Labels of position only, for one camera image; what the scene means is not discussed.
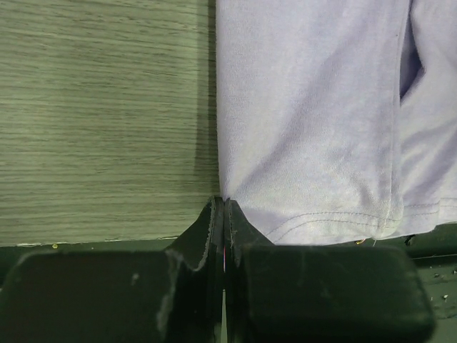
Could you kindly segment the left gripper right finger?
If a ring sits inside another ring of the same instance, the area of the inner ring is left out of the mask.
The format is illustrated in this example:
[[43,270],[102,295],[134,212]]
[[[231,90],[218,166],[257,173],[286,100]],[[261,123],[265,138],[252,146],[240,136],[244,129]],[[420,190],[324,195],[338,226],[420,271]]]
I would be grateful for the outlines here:
[[275,245],[224,204],[230,342],[426,342],[433,309],[393,247]]

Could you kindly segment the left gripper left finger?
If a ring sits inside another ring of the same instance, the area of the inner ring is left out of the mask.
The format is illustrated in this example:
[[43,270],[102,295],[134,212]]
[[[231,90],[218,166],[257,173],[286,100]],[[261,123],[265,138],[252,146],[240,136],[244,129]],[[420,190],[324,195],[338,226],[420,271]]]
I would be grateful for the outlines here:
[[219,342],[224,203],[160,250],[26,254],[1,288],[3,342]]

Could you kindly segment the lavender t-shirt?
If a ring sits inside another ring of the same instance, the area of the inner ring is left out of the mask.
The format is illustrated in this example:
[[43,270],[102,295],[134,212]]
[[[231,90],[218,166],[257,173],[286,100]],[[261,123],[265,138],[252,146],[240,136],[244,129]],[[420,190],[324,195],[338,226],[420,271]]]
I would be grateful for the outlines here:
[[218,1],[221,194],[276,244],[456,222],[454,1]]

